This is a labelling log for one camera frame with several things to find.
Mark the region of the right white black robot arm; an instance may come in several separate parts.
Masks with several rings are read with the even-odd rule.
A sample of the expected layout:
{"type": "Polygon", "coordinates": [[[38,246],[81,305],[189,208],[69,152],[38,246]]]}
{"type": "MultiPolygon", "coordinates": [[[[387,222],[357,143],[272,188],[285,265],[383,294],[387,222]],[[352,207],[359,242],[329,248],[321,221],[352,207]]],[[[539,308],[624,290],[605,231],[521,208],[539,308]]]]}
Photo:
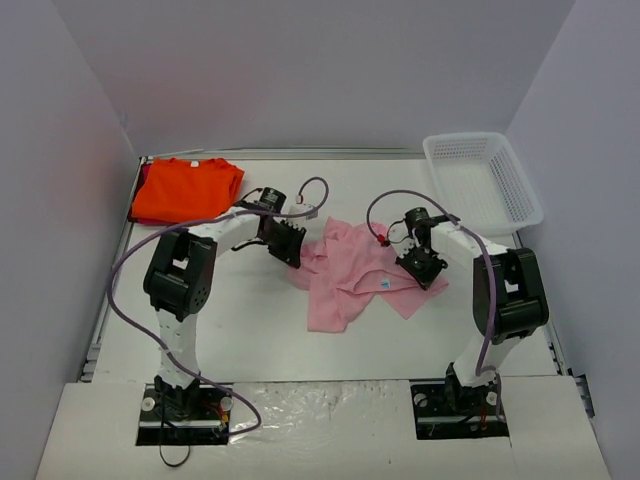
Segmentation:
{"type": "Polygon", "coordinates": [[[446,406],[465,413],[480,397],[479,387],[497,379],[501,364],[523,339],[546,325],[549,308],[535,253],[508,248],[463,226],[456,218],[431,216],[414,208],[391,228],[388,240],[396,264],[427,290],[455,264],[470,274],[474,333],[452,363],[453,381],[443,389],[446,406]]]}

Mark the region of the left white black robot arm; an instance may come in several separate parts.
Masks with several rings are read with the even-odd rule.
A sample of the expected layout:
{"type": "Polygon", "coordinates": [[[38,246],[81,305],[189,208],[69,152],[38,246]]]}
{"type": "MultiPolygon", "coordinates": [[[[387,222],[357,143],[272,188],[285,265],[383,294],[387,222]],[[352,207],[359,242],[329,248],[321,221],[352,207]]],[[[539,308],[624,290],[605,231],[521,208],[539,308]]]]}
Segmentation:
{"type": "Polygon", "coordinates": [[[154,386],[179,418],[195,415],[201,406],[196,324],[211,292],[216,259],[255,242],[284,264],[301,265],[306,229],[297,219],[273,217],[285,201],[284,193],[266,187],[258,199],[236,202],[217,222],[165,233],[156,245],[143,281],[164,343],[154,386]]]}

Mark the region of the pink t shirt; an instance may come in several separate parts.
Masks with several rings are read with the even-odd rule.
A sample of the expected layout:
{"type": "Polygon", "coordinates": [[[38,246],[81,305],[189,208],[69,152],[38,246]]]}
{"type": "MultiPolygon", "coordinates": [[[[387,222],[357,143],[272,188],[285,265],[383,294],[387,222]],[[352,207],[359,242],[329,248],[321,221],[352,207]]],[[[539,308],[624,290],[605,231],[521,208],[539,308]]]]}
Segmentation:
{"type": "Polygon", "coordinates": [[[407,320],[448,287],[440,276],[421,289],[395,259],[366,224],[328,219],[321,238],[302,246],[301,266],[288,272],[291,283],[308,293],[307,330],[341,333],[376,296],[407,320]]]}

